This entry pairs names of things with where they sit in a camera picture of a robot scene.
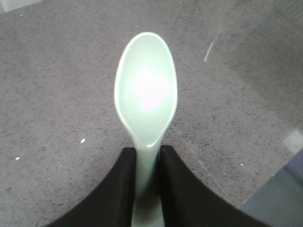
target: plastic spoon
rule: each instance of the plastic spoon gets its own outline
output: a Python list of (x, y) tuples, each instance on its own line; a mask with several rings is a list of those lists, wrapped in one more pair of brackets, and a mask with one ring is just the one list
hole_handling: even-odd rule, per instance
[(173, 58), (160, 36), (144, 32), (128, 43), (118, 65), (114, 96), (137, 151), (132, 226), (164, 226), (155, 164), (178, 93)]

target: spoon bowl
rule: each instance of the spoon bowl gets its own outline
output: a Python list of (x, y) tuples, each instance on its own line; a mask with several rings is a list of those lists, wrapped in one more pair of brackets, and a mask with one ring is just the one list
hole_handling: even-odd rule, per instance
[(173, 58), (160, 36), (144, 32), (128, 43), (118, 65), (114, 97), (137, 152), (132, 226), (164, 226), (155, 164), (178, 92)]

